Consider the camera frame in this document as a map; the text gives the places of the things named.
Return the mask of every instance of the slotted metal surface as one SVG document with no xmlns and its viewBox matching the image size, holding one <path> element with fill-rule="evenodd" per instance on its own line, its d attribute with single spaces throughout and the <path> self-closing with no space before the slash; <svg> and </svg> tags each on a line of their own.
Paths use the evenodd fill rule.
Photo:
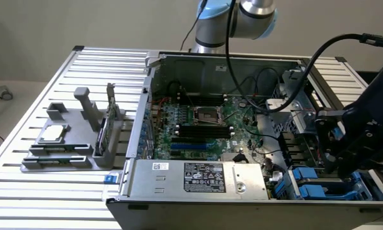
<svg viewBox="0 0 383 230">
<path fill-rule="evenodd" d="M 49 103 L 80 108 L 73 91 L 87 86 L 91 100 L 104 109 L 111 82 L 120 85 L 117 103 L 128 111 L 112 170 L 120 172 L 147 76 L 145 56 L 147 51 L 103 48 L 69 55 L 0 148 L 0 229 L 121 229 L 103 201 L 117 194 L 119 185 L 103 183 L 111 171 L 21 173 L 19 168 L 45 124 Z M 346 105 L 364 90 L 352 70 L 333 58 L 318 60 L 317 68 Z"/>
</svg>

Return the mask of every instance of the floor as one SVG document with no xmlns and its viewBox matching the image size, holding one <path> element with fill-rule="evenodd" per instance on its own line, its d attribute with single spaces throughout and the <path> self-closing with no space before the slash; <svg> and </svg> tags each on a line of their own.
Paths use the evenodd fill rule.
<svg viewBox="0 0 383 230">
<path fill-rule="evenodd" d="M 47 86 L 47 82 L 0 80 L 2 85 L 7 85 L 13 93 L 11 101 L 0 99 L 0 135 L 6 138 Z"/>
</svg>

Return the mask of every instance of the open computer chassis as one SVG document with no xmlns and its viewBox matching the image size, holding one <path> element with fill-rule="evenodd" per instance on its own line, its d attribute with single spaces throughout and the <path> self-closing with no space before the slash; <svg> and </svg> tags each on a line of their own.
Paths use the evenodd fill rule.
<svg viewBox="0 0 383 230">
<path fill-rule="evenodd" d="M 244 91 L 266 108 L 290 96 L 308 62 L 232 57 Z M 344 106 L 316 68 L 293 104 L 264 115 L 236 90 L 222 55 L 155 51 L 147 66 L 120 195 L 107 200 L 125 229 L 353 229 L 383 221 L 376 171 L 346 179 L 324 172 L 316 111 L 320 103 Z"/>
</svg>

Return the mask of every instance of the power supply label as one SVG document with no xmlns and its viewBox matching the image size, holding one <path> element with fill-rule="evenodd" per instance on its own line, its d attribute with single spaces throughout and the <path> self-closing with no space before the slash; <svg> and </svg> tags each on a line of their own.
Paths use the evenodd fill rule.
<svg viewBox="0 0 383 230">
<path fill-rule="evenodd" d="M 188 193 L 225 193 L 224 164 L 185 163 L 184 189 Z"/>
</svg>

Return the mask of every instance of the motherboard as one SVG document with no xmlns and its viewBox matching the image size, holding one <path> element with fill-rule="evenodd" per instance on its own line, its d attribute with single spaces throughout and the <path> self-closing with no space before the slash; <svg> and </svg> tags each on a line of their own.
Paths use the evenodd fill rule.
<svg viewBox="0 0 383 230">
<path fill-rule="evenodd" d="M 257 121 L 248 102 L 238 98 L 187 100 L 164 98 L 155 105 L 155 159 L 232 161 L 242 152 L 253 159 L 260 147 Z"/>
</svg>

